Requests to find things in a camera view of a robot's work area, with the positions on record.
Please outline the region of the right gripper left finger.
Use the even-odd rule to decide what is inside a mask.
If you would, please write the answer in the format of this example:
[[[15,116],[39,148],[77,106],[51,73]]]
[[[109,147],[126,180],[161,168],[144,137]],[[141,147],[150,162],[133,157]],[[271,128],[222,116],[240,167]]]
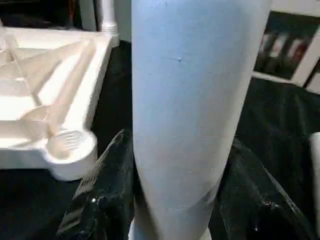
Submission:
[[[81,180],[55,239],[129,239],[136,179],[132,131],[122,129]]]

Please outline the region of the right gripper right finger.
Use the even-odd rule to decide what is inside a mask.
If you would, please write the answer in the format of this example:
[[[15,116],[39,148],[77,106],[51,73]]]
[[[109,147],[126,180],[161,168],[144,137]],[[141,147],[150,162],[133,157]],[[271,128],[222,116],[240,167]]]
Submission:
[[[312,225],[259,158],[234,140],[214,200],[213,240],[316,240]]]

